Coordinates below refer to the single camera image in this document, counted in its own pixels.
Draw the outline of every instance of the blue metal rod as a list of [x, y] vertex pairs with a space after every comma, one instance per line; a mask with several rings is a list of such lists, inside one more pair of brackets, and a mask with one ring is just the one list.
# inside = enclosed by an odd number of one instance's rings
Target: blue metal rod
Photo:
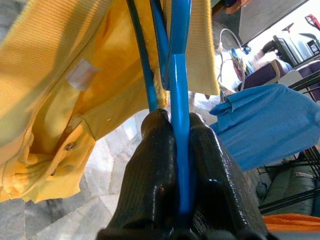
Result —
[[150, 6], [158, 50], [161, 82], [163, 88], [165, 90], [169, 90], [169, 80], [168, 77], [165, 77], [165, 74], [168, 74], [168, 71], [166, 71], [166, 64], [169, 53], [169, 40], [165, 26], [165, 18], [162, 12], [160, 0], [150, 0]]
[[179, 215], [188, 218], [191, 213], [191, 182], [189, 164], [189, 102], [186, 57], [174, 54], [169, 63], [171, 124], [176, 141], [177, 179], [179, 186]]
[[146, 97], [148, 100], [149, 111], [153, 112], [158, 108], [157, 104], [157, 94], [154, 86], [154, 75], [151, 71], [149, 63], [149, 55], [146, 47], [146, 42], [142, 27], [140, 24], [137, 8], [135, 6], [134, 0], [126, 0], [129, 8], [130, 16], [132, 19], [132, 24], [135, 32], [136, 41], [139, 48], [139, 54], [141, 58], [142, 71], [144, 76], [144, 84], [146, 89]]
[[187, 219], [191, 213], [191, 179], [188, 155], [189, 102], [186, 48], [189, 33], [191, 0], [172, 0], [170, 39], [163, 18], [160, 0], [150, 0], [158, 48], [162, 85], [170, 90], [171, 123], [177, 145], [177, 178], [179, 215]]

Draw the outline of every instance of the white wall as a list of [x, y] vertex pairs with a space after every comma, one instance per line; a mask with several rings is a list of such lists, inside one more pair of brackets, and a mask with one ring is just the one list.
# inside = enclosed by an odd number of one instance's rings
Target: white wall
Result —
[[239, 36], [249, 41], [306, 0], [252, 0], [241, 10]]

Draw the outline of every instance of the blue cloth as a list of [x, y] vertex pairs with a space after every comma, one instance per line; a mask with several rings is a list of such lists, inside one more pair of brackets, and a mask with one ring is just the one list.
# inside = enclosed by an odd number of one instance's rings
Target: blue cloth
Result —
[[246, 89], [210, 113], [210, 127], [243, 171], [308, 149], [320, 137], [320, 106], [281, 84]]

